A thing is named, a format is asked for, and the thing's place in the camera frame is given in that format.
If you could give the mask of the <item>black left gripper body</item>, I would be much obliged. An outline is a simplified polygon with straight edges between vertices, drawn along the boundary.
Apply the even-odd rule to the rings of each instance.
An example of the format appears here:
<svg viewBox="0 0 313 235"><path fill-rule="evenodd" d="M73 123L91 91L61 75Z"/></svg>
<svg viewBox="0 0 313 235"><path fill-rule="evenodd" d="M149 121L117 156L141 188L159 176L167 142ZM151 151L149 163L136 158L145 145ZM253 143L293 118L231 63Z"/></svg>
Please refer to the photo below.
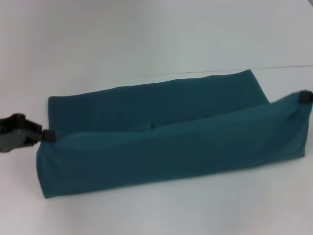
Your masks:
<svg viewBox="0 0 313 235"><path fill-rule="evenodd" d="M29 121L24 114L13 114L0 119L0 152L32 147L42 140L41 125Z"/></svg>

